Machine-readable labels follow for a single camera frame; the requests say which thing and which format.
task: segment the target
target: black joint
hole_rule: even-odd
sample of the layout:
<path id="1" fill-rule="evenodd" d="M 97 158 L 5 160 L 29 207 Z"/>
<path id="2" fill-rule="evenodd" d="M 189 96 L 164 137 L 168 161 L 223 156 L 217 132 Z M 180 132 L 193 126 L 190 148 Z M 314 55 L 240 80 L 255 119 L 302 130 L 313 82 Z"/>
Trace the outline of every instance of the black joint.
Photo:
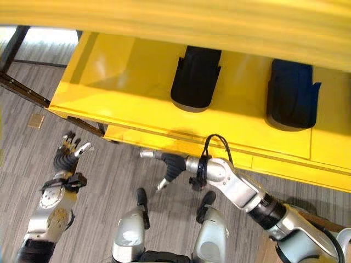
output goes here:
<path id="1" fill-rule="evenodd" d="M 87 185 L 88 179 L 82 173 L 75 173 L 69 177 L 67 183 L 64 184 L 65 188 L 69 191 L 78 193 L 79 189 Z"/>
<path id="2" fill-rule="evenodd" d="M 18 251 L 18 262 L 49 263 L 55 246 L 53 242 L 27 239 Z"/>
<path id="3" fill-rule="evenodd" d="M 183 171 L 186 170 L 185 158 L 171 153 L 163 153 L 161 159 L 167 164 L 167 173 L 165 179 L 172 182 Z"/>
<path id="4" fill-rule="evenodd" d="M 208 159 L 208 156 L 202 155 L 199 160 L 199 166 L 197 167 L 196 177 L 189 178 L 189 183 L 192 185 L 194 191 L 202 191 L 207 185 L 206 174 Z"/>
<path id="5" fill-rule="evenodd" d="M 286 207 L 269 194 L 265 194 L 260 203 L 248 214 L 263 229 L 275 226 L 285 215 Z"/>

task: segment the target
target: wire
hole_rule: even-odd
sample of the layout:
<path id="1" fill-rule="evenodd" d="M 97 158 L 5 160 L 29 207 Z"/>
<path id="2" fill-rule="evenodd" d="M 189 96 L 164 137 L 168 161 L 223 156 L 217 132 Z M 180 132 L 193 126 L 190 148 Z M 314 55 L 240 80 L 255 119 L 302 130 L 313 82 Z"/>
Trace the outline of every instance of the wire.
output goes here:
<path id="1" fill-rule="evenodd" d="M 223 145 L 224 145 L 224 147 L 225 147 L 225 150 L 226 150 L 226 152 L 227 152 L 227 154 L 228 154 L 228 159 L 229 159 L 230 163 L 231 163 L 232 165 L 234 165 L 234 164 L 233 164 L 233 159 L 232 159 L 232 157 L 231 157 L 231 153 L 230 153 L 230 148 L 229 148 L 228 142 L 226 141 L 226 139 L 225 139 L 223 136 L 221 136 L 221 135 L 219 135 L 219 134 L 211 134 L 211 135 L 209 135 L 209 136 L 206 138 L 205 145 L 204 145 L 204 147 L 203 147 L 203 151 L 202 151 L 202 154 L 201 154 L 201 155 L 204 156 L 205 153 L 206 153 L 206 156 L 208 156 L 208 145 L 210 144 L 210 140 L 212 139 L 212 137 L 218 137 L 218 138 L 220 139 L 220 141 L 223 143 Z"/>
<path id="2" fill-rule="evenodd" d="M 342 248 L 338 242 L 338 240 L 335 238 L 335 236 L 333 236 L 332 233 L 329 232 L 329 230 L 327 230 L 325 227 L 309 221 L 315 228 L 317 228 L 318 230 L 322 231 L 325 235 L 327 235 L 327 237 L 331 240 L 331 242 L 333 243 L 336 252 L 338 253 L 338 262 L 339 263 L 345 263 L 345 256 L 344 256 L 344 252 L 342 251 Z"/>

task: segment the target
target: silver metal cylinder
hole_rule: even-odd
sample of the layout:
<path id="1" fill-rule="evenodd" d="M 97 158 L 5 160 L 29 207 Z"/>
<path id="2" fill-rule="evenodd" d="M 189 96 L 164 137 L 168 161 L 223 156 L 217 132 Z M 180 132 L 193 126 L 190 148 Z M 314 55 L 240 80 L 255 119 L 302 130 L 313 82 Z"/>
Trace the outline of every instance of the silver metal cylinder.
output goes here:
<path id="1" fill-rule="evenodd" d="M 197 173 L 197 168 L 199 167 L 199 158 L 194 156 L 189 156 L 186 159 L 185 167 L 187 171 L 191 173 Z"/>

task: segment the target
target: robot leg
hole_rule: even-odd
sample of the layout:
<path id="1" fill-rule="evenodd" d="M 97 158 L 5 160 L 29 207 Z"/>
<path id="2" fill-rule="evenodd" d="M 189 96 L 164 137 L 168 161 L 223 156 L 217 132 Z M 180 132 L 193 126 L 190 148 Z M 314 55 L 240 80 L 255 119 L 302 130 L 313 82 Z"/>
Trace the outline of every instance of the robot leg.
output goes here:
<path id="1" fill-rule="evenodd" d="M 204 202 L 197 213 L 197 221 L 202 226 L 194 246 L 193 262 L 225 263 L 228 230 L 223 214 Z"/>

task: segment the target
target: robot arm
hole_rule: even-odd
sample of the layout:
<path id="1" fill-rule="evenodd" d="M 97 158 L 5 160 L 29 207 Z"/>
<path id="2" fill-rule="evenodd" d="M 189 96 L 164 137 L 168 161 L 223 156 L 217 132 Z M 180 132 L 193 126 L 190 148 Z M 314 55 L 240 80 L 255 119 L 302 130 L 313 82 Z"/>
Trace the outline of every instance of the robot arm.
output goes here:
<path id="1" fill-rule="evenodd" d="M 49 262 L 56 243 L 74 220 L 72 207 L 87 179 L 75 173 L 79 158 L 91 147 L 88 142 L 77 148 L 75 134 L 69 132 L 54 158 L 55 176 L 42 187 L 42 197 L 31 216 L 27 234 L 18 252 L 18 262 Z"/>
<path id="2" fill-rule="evenodd" d="M 175 155 L 157 151 L 144 150 L 140 156 L 163 161 L 168 158 L 165 161 L 168 166 L 180 162 L 172 160 Z M 327 262 L 344 262 L 343 254 L 336 250 L 339 244 L 335 244 L 335 239 L 331 240 L 324 232 L 300 216 L 295 209 L 279 202 L 262 189 L 259 183 L 246 176 L 236 175 L 229 161 L 204 155 L 200 158 L 193 156 L 181 158 L 184 170 L 196 174 L 195 178 L 189 180 L 193 189 L 201 190 L 206 184 L 210 184 L 221 190 L 237 208 L 245 211 L 273 240 L 277 241 L 277 253 L 284 263 L 298 263 L 311 257 L 328 259 Z M 168 178 L 165 176 L 159 183 L 158 191 L 170 183 Z"/>

